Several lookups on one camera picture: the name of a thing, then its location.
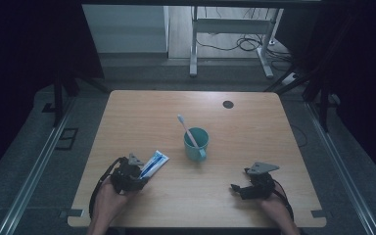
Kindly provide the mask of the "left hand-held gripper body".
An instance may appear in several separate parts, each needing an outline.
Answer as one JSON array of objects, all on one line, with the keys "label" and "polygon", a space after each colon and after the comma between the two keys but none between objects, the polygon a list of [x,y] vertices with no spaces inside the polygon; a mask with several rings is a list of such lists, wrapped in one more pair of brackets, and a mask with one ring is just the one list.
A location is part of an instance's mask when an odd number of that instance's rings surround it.
[{"label": "left hand-held gripper body", "polygon": [[118,159],[119,167],[116,167],[111,175],[111,182],[115,191],[120,194],[124,192],[140,191],[139,177],[133,176],[133,170],[136,165],[143,165],[144,163],[137,159],[132,153],[129,157],[122,157]]}]

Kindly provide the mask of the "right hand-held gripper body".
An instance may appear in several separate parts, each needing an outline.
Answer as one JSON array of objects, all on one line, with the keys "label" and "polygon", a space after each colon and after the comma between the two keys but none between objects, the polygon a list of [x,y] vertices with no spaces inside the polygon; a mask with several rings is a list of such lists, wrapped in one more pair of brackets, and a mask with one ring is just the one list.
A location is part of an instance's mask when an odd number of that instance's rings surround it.
[{"label": "right hand-held gripper body", "polygon": [[251,167],[246,168],[245,172],[250,176],[252,185],[244,188],[243,193],[249,194],[252,199],[268,198],[275,188],[270,172],[277,169],[279,169],[277,165],[262,162],[255,162]]}]

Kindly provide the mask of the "blue and white toothpaste tube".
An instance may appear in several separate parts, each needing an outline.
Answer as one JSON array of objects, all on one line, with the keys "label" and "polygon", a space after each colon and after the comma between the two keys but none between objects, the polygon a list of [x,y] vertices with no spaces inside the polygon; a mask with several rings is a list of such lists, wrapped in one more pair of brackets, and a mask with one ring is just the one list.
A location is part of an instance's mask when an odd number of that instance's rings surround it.
[{"label": "blue and white toothpaste tube", "polygon": [[139,175],[140,179],[152,177],[167,161],[169,157],[160,151],[156,151],[154,155],[148,160],[148,162],[141,169]]}]

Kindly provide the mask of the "teal cup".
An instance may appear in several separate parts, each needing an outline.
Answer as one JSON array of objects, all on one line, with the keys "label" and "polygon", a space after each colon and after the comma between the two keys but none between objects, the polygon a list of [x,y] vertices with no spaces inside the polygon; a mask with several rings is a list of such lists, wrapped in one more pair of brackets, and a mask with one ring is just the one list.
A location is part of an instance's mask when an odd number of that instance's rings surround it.
[{"label": "teal cup", "polygon": [[202,162],[207,158],[209,134],[200,127],[192,127],[183,137],[186,156],[195,162]]}]

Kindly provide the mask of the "white and pink toothbrush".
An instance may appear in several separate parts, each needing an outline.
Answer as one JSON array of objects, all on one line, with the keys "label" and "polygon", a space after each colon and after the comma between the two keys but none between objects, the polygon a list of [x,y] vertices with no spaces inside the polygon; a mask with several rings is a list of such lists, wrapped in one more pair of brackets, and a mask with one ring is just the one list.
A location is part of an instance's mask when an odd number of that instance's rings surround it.
[{"label": "white and pink toothbrush", "polygon": [[185,124],[185,120],[184,120],[183,115],[178,114],[178,115],[177,115],[177,118],[178,118],[179,122],[182,124],[182,126],[184,127],[184,129],[185,129],[185,131],[186,131],[186,133],[187,133],[189,139],[191,140],[192,144],[194,145],[194,147],[195,147],[196,149],[199,149],[199,146],[198,146],[198,144],[197,144],[197,142],[196,142],[194,136],[192,135],[191,131],[189,130],[189,128],[188,128],[188,127],[186,126],[186,124]]}]

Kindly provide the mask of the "black metal stand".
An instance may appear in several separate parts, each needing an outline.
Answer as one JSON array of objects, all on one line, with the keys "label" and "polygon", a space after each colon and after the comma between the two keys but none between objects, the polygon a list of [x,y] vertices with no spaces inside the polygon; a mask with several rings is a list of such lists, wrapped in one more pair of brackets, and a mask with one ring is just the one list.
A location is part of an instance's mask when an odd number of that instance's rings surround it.
[{"label": "black metal stand", "polygon": [[327,125],[327,114],[328,109],[330,108],[330,85],[329,80],[325,75],[324,69],[316,68],[314,70],[311,70],[307,73],[299,75],[291,83],[279,89],[276,89],[276,87],[280,85],[296,69],[296,65],[291,65],[283,75],[281,75],[273,84],[265,89],[265,92],[274,92],[278,95],[281,95],[307,82],[307,87],[304,90],[302,97],[306,102],[312,102],[317,95],[320,95],[318,104],[318,123],[325,132],[328,132],[329,128]]},{"label": "black metal stand", "polygon": [[100,79],[104,78],[104,72],[100,64],[84,67],[83,69],[68,64],[58,66],[53,80],[54,102],[44,107],[45,112],[54,114],[53,126],[58,126],[67,112],[64,103],[64,94],[67,94],[69,98],[76,97],[79,94],[80,88],[76,81],[77,79],[84,81],[103,93],[109,94],[112,89],[100,82]]}]

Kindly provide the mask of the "white power strip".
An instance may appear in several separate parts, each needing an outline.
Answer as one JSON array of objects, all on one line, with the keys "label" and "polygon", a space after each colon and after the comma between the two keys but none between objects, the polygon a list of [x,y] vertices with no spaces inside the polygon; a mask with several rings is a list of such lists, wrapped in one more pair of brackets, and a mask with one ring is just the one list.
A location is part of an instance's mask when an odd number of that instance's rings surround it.
[{"label": "white power strip", "polygon": [[286,76],[286,78],[282,81],[282,84],[286,86],[295,81],[298,77],[299,76],[296,73],[292,72]]}]

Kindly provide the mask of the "white panel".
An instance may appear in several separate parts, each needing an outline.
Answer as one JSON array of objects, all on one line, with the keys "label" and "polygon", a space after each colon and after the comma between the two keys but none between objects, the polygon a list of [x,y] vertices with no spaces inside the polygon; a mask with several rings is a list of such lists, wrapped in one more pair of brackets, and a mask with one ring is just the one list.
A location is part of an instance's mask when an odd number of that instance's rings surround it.
[{"label": "white panel", "polygon": [[168,6],[83,4],[82,9],[99,53],[168,51]]}]

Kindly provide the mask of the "aluminium floor rail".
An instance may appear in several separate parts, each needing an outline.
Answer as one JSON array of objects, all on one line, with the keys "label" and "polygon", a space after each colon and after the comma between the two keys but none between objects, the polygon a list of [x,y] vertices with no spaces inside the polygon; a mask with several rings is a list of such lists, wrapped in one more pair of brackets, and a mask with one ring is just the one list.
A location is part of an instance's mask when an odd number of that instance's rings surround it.
[{"label": "aluminium floor rail", "polygon": [[316,129],[335,170],[337,171],[365,233],[367,235],[376,235],[376,220],[374,215],[370,207],[368,207],[364,197],[356,187],[348,168],[331,138],[331,135],[325,131],[320,124],[320,115],[317,113],[313,104],[305,103],[305,108],[310,115],[311,122]]},{"label": "aluminium floor rail", "polygon": [[62,115],[58,124],[52,128],[37,160],[35,161],[31,171],[29,172],[26,180],[24,181],[17,196],[0,224],[0,235],[14,235],[26,207],[35,191],[37,183],[39,182],[46,165],[48,164],[55,150],[57,142],[59,141],[59,138],[61,137],[61,134],[71,116],[71,111],[74,105],[75,98],[68,98],[64,107],[64,114]]}]

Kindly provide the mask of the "white metal desk frame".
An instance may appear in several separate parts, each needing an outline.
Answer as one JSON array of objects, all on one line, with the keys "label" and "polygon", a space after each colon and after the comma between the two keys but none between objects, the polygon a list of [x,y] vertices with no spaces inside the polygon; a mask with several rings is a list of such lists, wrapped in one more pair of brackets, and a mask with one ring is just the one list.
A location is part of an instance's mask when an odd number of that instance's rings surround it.
[{"label": "white metal desk frame", "polygon": [[274,28],[280,10],[275,9],[269,20],[258,19],[217,19],[198,17],[198,7],[191,10],[192,18],[192,43],[190,51],[189,74],[191,77],[197,75],[197,35],[199,33],[226,33],[226,34],[255,34],[262,36],[262,45],[256,49],[261,67],[267,78],[273,78],[274,74],[266,58],[269,42],[272,39]]}]

